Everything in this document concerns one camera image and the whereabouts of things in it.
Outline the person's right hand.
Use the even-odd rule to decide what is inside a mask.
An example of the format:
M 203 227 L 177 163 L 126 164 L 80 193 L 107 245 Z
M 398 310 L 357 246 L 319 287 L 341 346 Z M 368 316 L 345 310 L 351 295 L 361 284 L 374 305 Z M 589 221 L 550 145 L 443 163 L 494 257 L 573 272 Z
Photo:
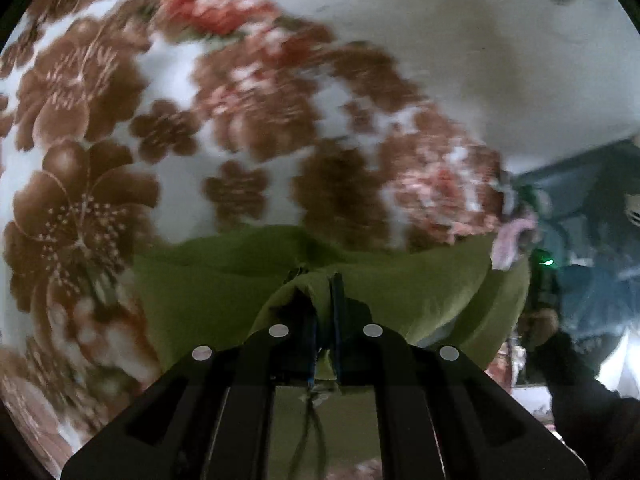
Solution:
M 518 336 L 527 351 L 542 346 L 559 328 L 558 312 L 548 308 L 524 312 L 518 319 Z

